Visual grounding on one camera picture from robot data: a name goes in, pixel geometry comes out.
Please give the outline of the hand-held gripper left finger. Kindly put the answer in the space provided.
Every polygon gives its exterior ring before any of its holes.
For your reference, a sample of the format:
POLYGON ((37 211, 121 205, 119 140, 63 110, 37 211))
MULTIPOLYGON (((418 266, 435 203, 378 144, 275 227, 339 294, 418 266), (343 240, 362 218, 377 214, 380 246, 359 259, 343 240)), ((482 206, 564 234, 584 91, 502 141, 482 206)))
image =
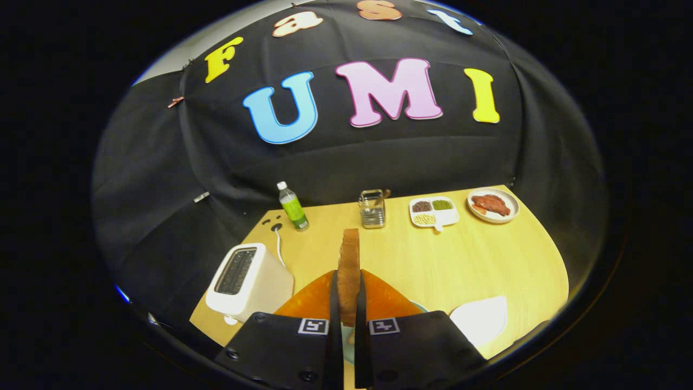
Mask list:
POLYGON ((337 272, 327 320, 253 313, 214 363, 240 389, 342 389, 337 272))

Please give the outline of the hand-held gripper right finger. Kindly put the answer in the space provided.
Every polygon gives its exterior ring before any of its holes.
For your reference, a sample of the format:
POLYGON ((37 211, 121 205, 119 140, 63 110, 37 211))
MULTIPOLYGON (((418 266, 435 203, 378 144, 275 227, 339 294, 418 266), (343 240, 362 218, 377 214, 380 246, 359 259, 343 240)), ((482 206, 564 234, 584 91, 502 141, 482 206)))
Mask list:
POLYGON ((468 388, 488 365, 443 311, 367 320, 361 276, 355 329, 355 387, 366 389, 468 388))

